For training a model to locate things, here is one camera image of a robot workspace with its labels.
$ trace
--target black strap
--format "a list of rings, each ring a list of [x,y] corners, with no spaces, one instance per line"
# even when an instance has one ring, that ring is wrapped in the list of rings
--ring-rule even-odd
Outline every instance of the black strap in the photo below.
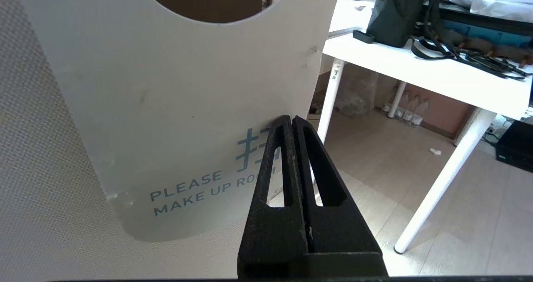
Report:
[[[426,60],[443,60],[443,59],[447,59],[447,58],[452,58],[450,52],[446,52],[444,55],[442,55],[440,57],[429,56],[429,55],[425,54],[424,52],[420,51],[420,49],[418,49],[416,47],[416,45],[415,45],[416,43],[420,43],[424,47],[425,47],[425,45],[423,45],[423,43],[425,43],[427,45],[429,45],[429,43],[427,43],[424,40],[413,39],[413,44],[411,45],[411,52],[413,52],[413,54],[415,54],[415,56],[417,56],[417,57],[420,57],[420,58],[426,59]],[[434,45],[430,45],[430,46],[432,46],[435,49],[428,48],[428,47],[426,47],[426,48],[428,48],[430,50],[437,51],[437,52],[439,51]]]
[[[472,62],[470,60],[466,60],[462,58],[460,50],[458,50],[453,44],[453,42],[451,42],[451,40],[448,39],[447,37],[447,33],[445,32],[443,24],[440,20],[439,5],[440,5],[440,0],[430,0],[428,4],[428,8],[426,9],[425,17],[424,17],[424,31],[430,37],[433,45],[428,43],[423,38],[420,40],[413,40],[413,44],[411,45],[411,52],[413,52],[415,56],[426,59],[426,60],[442,60],[442,59],[450,58],[457,62],[467,64],[469,66],[475,67],[476,69],[495,75],[497,77],[502,77],[502,78],[508,77],[508,78],[518,79],[518,80],[522,79],[521,77],[513,77],[513,76],[505,75],[504,73],[496,71],[485,64],[481,64],[479,62]],[[416,43],[420,43],[423,47],[430,49],[432,51],[440,52],[442,56],[440,57],[428,56],[427,54],[423,53],[422,51],[420,51],[420,49],[416,47]]]

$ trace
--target tabletop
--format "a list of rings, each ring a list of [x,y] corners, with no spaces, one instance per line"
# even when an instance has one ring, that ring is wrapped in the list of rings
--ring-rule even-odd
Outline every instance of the tabletop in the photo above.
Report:
[[[344,0],[341,6],[337,3],[335,25],[340,25],[343,17],[347,22],[360,22],[349,18],[357,13],[347,12],[347,8],[353,7]],[[455,60],[423,60],[411,53],[411,43],[394,48],[364,43],[349,34],[328,39],[323,53],[513,119],[524,115],[529,106],[531,77],[522,81],[504,79]],[[533,67],[528,66],[526,71],[533,71]]]
[[[366,28],[372,7],[373,0],[337,0],[329,25],[330,35]]]

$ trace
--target clear plastic bag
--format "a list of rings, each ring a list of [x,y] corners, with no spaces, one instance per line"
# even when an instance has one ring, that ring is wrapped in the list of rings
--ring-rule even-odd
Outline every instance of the clear plastic bag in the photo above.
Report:
[[[348,116],[367,115],[374,107],[379,74],[360,66],[344,68],[335,107]]]

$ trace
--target black clip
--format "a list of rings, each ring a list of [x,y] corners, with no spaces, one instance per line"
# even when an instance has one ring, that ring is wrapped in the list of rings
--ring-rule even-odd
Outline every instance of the black clip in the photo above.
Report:
[[[281,147],[285,207],[269,207],[274,151]],[[311,169],[324,206],[314,198]],[[381,249],[306,120],[270,129],[237,260],[239,278],[388,277]]]
[[[354,30],[352,32],[352,37],[354,39],[358,39],[358,40],[360,40],[362,42],[366,42],[366,43],[373,43],[374,42],[374,36],[369,35],[368,33],[359,31],[359,30]]]

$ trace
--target chinese character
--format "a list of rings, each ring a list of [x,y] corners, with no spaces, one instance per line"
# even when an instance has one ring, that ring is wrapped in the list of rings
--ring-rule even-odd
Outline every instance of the chinese character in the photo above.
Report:
[[[251,148],[251,144],[253,141],[257,140],[259,136],[252,136],[252,129],[248,129],[248,133],[246,134],[246,139],[242,141],[238,141],[237,144],[246,144],[246,148],[244,149],[244,153],[241,155],[238,155],[236,157],[236,160],[244,158],[244,166],[240,170],[237,170],[237,172],[242,172],[248,168],[248,160],[250,158],[250,154],[255,152],[257,150],[257,147]]]
[[[267,133],[269,130],[270,130],[270,128],[264,128],[264,129],[261,129],[261,131],[259,133],[260,134]],[[244,153],[241,154],[241,155],[238,155],[236,157],[236,160],[244,158],[244,165],[242,166],[241,169],[237,170],[237,172],[243,172],[244,170],[246,170],[248,168],[248,162],[249,162],[250,154],[252,154],[253,152],[257,151],[258,148],[261,149],[261,148],[264,148],[267,145],[267,143],[262,143],[262,144],[259,144],[259,146],[257,146],[257,147],[252,147],[252,142],[256,141],[258,139],[259,139],[259,136],[252,136],[252,128],[249,128],[248,132],[246,134],[246,139],[237,142],[237,144],[245,144],[246,145]],[[274,153],[274,159],[275,160],[279,159],[280,153],[281,153],[281,148],[278,147],[276,149],[275,153]],[[261,161],[263,161],[263,159],[256,160],[254,162],[254,164],[260,164]],[[272,174],[274,174],[275,170],[276,170],[276,167],[274,167],[272,169]]]

